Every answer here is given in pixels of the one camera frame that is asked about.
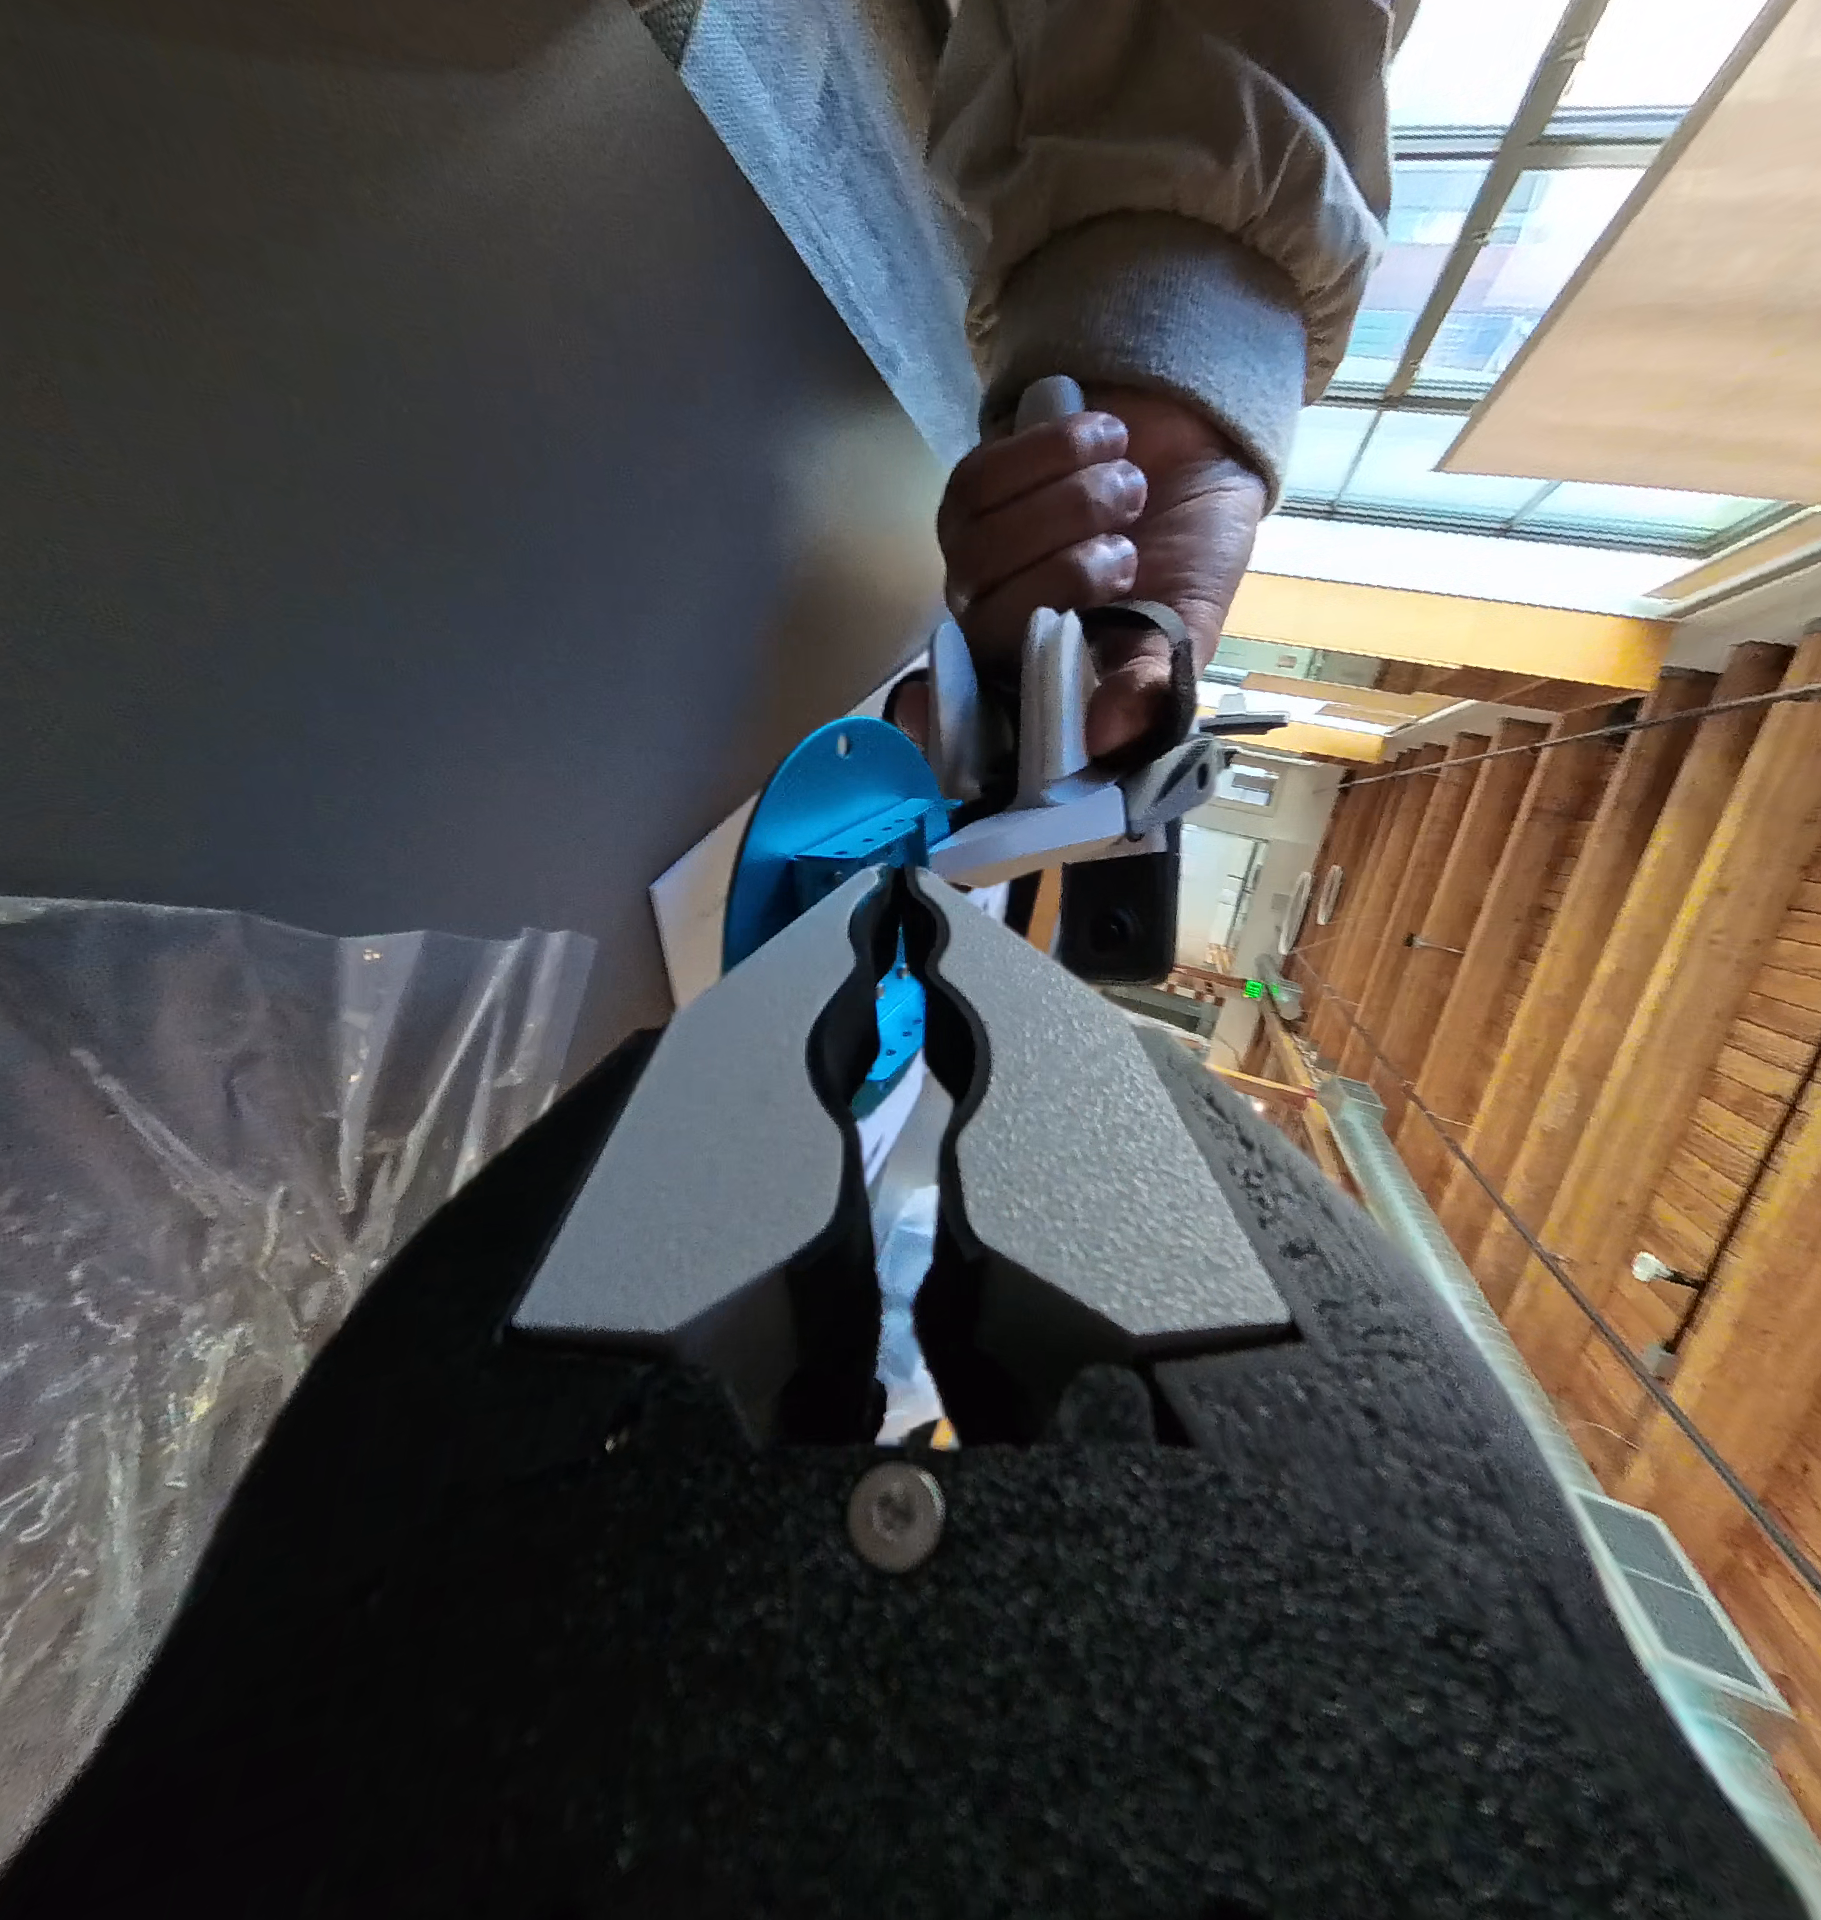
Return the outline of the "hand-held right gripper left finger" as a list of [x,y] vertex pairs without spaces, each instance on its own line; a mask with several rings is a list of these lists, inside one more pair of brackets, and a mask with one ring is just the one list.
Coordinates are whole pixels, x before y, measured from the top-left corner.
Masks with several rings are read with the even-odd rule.
[[895,957],[865,869],[667,1021],[510,1316],[678,1365],[755,1438],[872,1438],[882,1300],[854,1103]]

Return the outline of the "person's left hand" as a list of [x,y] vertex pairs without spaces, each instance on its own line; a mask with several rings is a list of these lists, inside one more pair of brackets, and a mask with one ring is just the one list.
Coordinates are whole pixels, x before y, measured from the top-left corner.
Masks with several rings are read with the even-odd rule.
[[946,600],[982,683],[1016,683],[1033,611],[1074,611],[1092,660],[1087,750],[1122,763],[1174,709],[1174,642],[1102,626],[1117,600],[1160,603],[1212,660],[1248,568],[1266,483],[1188,403],[1119,386],[1087,408],[973,449],[937,516]]

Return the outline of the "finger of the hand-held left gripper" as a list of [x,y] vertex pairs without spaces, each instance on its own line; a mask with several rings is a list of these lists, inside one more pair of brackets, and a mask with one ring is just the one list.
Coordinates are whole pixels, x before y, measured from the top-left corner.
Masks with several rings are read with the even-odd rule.
[[989,890],[1051,867],[1112,855],[1126,841],[1119,784],[1055,784],[1038,804],[1004,806],[955,828],[923,867],[961,890]]

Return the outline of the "large window with beige blind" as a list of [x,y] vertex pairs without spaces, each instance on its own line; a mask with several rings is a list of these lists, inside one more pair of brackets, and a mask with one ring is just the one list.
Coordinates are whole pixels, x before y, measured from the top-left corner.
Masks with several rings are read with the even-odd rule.
[[1281,510],[1681,563],[1821,560],[1821,1],[1424,4],[1385,245]]

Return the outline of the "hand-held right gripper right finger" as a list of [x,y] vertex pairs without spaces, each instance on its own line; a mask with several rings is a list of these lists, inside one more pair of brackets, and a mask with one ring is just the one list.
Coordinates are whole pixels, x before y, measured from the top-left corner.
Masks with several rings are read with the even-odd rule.
[[1295,1316],[1136,1028],[923,870],[923,1056],[950,1111],[914,1305],[953,1429],[1048,1429],[1090,1368],[1295,1342]]

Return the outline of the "silver ventilation duct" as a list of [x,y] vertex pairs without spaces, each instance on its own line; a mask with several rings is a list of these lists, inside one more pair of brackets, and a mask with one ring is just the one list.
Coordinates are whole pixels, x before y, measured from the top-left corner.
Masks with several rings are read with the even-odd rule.
[[1783,1694],[1670,1528],[1600,1491],[1497,1310],[1488,1305],[1393,1149],[1378,1097],[1354,1078],[1331,1073],[1316,1083],[1313,1106],[1323,1115],[1363,1206],[1438,1294],[1529,1430],[1643,1662],[1680,1684],[1726,1694],[1732,1710],[1758,1725],[1787,1723],[1792,1710]]

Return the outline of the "blue round metal disc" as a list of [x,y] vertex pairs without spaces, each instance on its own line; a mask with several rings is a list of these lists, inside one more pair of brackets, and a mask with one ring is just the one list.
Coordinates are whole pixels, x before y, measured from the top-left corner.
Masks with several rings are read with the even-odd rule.
[[818,838],[899,801],[946,801],[923,752],[876,717],[847,716],[806,733],[759,794],[735,853],[723,921],[723,972],[803,918],[785,863]]

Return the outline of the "large clear plastic bag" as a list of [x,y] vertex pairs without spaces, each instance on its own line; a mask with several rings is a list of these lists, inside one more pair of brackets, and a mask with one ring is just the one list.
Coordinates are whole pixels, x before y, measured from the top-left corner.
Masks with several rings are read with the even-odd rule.
[[596,953],[0,898],[0,1864],[321,1343],[559,1095]]

